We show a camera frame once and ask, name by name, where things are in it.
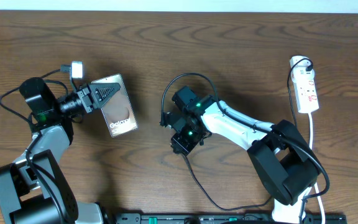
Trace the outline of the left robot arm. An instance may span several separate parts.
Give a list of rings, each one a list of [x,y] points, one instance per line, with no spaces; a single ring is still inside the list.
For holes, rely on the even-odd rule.
[[[5,223],[115,223],[100,203],[77,201],[58,165],[73,141],[73,118],[102,108],[121,88],[90,83],[56,98],[49,80],[33,77],[18,91],[31,109],[32,141],[0,167],[0,209]]]

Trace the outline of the Samsung Galaxy smartphone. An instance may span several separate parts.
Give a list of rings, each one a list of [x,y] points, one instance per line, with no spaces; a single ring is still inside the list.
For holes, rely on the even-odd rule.
[[[124,133],[136,130],[138,124],[132,109],[130,99],[120,73],[104,77],[92,83],[118,83],[120,85],[117,91],[109,101],[101,108],[111,137],[117,137]]]

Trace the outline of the white power strip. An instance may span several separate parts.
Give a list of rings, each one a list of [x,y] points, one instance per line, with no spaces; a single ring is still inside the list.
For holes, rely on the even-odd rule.
[[[294,86],[298,112],[309,114],[318,110],[319,103],[312,61],[308,57],[296,55],[290,59],[290,66],[290,79]]]

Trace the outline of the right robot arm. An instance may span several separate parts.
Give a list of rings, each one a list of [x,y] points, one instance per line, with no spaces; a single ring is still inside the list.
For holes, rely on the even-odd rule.
[[[200,98],[187,86],[172,100],[180,114],[163,111],[160,124],[175,130],[171,138],[174,153],[187,157],[212,134],[225,137],[247,152],[262,185],[274,199],[273,220],[304,220],[310,188],[325,171],[294,124],[253,119],[217,95]]]

